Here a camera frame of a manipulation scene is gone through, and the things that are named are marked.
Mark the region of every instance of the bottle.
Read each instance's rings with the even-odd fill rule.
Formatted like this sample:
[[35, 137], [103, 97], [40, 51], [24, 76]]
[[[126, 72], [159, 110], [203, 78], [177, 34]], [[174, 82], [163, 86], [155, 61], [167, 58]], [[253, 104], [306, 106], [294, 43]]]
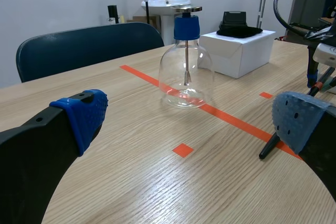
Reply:
[[162, 57], [159, 87], [164, 102], [178, 108], [197, 108], [212, 99], [214, 70], [209, 53], [199, 46], [201, 7], [175, 6], [176, 44]]

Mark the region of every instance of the orange square marker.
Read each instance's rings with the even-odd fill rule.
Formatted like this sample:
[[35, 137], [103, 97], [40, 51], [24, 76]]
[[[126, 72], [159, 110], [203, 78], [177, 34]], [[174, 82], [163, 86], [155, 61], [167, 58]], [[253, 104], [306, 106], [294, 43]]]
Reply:
[[261, 93], [260, 96], [266, 99], [271, 99], [273, 97], [273, 95], [266, 93], [266, 92]]
[[177, 155], [181, 157], [186, 157], [188, 156], [191, 152], [193, 152], [194, 149], [191, 147], [185, 145], [185, 144], [180, 144], [178, 147], [176, 147], [173, 152], [175, 152]]

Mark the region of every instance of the cardboard box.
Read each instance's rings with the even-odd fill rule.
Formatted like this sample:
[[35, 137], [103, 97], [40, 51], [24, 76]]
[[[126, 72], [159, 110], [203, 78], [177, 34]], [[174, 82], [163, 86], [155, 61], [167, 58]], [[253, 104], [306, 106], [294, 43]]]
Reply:
[[240, 78], [269, 62], [274, 39], [275, 32], [266, 30], [244, 39], [214, 32], [202, 35], [199, 43], [209, 52], [216, 72]]

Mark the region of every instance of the dark blue chair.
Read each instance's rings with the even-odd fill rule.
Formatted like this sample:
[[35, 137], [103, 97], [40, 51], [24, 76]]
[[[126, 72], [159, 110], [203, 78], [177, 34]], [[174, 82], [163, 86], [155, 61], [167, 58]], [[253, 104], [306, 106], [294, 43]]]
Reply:
[[23, 42], [16, 53], [22, 82], [163, 47], [146, 23], [125, 23], [62, 31]]

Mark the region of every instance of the white sink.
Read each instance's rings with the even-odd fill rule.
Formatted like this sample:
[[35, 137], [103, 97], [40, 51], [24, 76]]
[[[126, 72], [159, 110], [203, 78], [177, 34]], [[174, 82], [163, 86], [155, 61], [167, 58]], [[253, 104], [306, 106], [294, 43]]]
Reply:
[[[150, 15], [174, 15], [172, 6], [176, 5], [190, 5], [190, 0], [148, 0], [148, 7]], [[141, 3], [143, 9], [146, 10], [146, 2]]]
[[[190, 5], [190, 0], [148, 0], [149, 15], [161, 16], [161, 36], [166, 46], [174, 44], [174, 15], [171, 7], [177, 5]], [[146, 10], [146, 2], [141, 3]]]

